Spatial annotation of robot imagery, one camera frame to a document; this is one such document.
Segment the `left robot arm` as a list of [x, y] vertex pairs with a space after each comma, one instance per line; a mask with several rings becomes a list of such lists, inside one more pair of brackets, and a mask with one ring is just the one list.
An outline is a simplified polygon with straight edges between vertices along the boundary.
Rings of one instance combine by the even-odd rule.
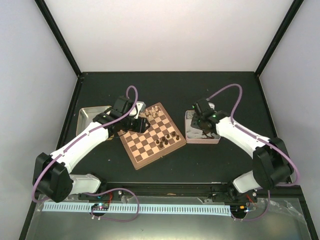
[[72, 174], [72, 171], [91, 150], [117, 132], [144, 133], [150, 127], [146, 117], [140, 116], [145, 108], [142, 101], [133, 102], [120, 96], [114, 106], [97, 114], [68, 144], [51, 154], [38, 155], [33, 173], [33, 190], [40, 191], [56, 203], [77, 194], [103, 199], [108, 188], [102, 184], [101, 178], [89, 173]]

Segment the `wooden chess board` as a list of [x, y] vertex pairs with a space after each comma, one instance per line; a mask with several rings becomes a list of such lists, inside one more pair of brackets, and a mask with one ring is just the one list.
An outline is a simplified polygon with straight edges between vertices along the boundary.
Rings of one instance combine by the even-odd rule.
[[[147, 108], [154, 106], [160, 106], [162, 115], [155, 120], [149, 121], [147, 119], [150, 123], [150, 128], [144, 133], [124, 132], [123, 130], [118, 132], [120, 140], [136, 170], [172, 153], [187, 143], [164, 106], [158, 102]], [[140, 116], [147, 118], [145, 110]], [[160, 148], [160, 144], [156, 144], [156, 140], [159, 140], [159, 143], [163, 142], [162, 148]]]

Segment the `white chess pieces row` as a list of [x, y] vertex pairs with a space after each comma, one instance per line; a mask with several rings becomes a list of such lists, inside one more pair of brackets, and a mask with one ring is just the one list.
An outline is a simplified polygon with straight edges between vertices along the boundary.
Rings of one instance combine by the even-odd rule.
[[159, 105], [151, 106], [145, 109], [144, 114], [149, 121], [152, 121], [162, 115], [162, 109]]

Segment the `small circuit board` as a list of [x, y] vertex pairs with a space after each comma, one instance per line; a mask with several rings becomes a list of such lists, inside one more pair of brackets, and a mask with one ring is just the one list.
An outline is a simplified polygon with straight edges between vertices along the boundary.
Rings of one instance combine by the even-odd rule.
[[108, 203], [95, 203], [92, 207], [94, 211], [107, 211], [109, 209]]

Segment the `yellow-rimmed metal tin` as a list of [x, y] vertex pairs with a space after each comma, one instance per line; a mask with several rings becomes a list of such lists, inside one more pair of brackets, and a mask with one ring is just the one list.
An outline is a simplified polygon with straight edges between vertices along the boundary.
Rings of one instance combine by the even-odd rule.
[[78, 136], [81, 132], [83, 132], [89, 126], [96, 115], [104, 112], [109, 107], [110, 105], [81, 108], [79, 110], [75, 135]]

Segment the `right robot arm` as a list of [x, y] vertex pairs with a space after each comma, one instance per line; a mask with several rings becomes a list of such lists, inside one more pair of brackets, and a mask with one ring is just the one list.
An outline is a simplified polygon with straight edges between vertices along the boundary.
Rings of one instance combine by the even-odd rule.
[[294, 173], [283, 140], [261, 136], [232, 120], [223, 111], [213, 111], [208, 116], [195, 112], [190, 126], [231, 141], [252, 158], [252, 170], [228, 184], [227, 195], [234, 202], [252, 190], [271, 190]]

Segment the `pink-rimmed metal tin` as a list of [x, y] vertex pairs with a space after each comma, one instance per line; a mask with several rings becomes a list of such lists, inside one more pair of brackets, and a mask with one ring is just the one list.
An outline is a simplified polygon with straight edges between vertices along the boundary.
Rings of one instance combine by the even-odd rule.
[[220, 136], [215, 133], [205, 133], [196, 128], [198, 125], [193, 123], [194, 110], [187, 110], [184, 116], [185, 139], [188, 144], [218, 144]]

